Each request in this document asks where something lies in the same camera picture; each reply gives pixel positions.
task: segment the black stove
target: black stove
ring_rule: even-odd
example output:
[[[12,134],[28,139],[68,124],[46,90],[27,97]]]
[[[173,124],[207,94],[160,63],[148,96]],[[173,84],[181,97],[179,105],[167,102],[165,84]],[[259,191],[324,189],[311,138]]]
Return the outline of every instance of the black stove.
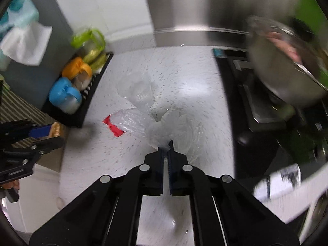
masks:
[[[254,185],[293,163],[302,180],[326,162],[328,116],[324,101],[297,110],[271,93],[254,74],[247,52],[213,50],[229,107],[235,178]]]

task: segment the speckled countertop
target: speckled countertop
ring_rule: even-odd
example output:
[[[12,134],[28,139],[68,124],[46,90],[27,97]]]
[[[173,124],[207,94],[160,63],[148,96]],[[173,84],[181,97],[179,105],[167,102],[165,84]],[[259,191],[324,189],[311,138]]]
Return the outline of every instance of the speckled countertop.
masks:
[[[233,176],[230,120],[220,73],[210,46],[159,47],[114,55],[93,96],[84,126],[72,129],[63,157],[60,195],[69,203],[104,174],[118,177],[143,163],[155,151],[146,140],[125,133],[114,137],[102,123],[109,114],[134,107],[120,97],[115,84],[132,71],[151,76],[154,117],[170,108],[183,110],[204,125],[205,155],[193,164],[206,174]],[[265,205],[288,222],[310,206],[328,183],[328,167],[302,183],[301,187]],[[164,194],[145,196],[142,201],[137,243],[143,245],[193,245],[188,197],[171,197],[164,177]],[[306,230],[300,239],[304,240]]]

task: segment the black clamp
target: black clamp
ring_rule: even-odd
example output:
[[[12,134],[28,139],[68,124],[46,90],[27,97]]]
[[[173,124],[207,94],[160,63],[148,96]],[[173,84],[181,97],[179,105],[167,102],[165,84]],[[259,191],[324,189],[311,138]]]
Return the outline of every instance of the black clamp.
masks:
[[[33,174],[33,166],[43,154],[62,147],[65,140],[58,136],[35,142],[29,148],[14,148],[11,145],[29,137],[31,130],[41,129],[29,120],[0,124],[0,185]],[[1,187],[0,197],[7,196],[10,202],[19,199],[17,190]]]
[[[135,246],[142,196],[163,193],[167,156],[170,193],[188,195],[195,245],[298,246],[296,234],[231,176],[210,177],[170,144],[147,154],[125,176],[100,177],[40,227],[30,245]]]

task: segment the cooking pot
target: cooking pot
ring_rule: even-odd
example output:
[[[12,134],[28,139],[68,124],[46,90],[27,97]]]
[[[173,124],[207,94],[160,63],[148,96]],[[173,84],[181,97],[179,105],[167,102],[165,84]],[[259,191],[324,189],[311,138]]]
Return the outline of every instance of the cooking pot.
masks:
[[[315,104],[328,92],[317,80],[321,68],[315,52],[291,28],[263,17],[249,17],[248,24],[249,58],[255,73],[271,92],[298,108]],[[293,47],[301,61],[293,61],[268,39],[272,32]]]

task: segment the white tissue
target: white tissue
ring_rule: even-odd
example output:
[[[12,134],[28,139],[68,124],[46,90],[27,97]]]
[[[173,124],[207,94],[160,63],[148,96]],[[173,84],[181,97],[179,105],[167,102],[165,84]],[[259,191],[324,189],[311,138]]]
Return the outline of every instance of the white tissue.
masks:
[[[24,28],[13,27],[0,42],[5,56],[25,65],[40,65],[52,27],[32,22]]]

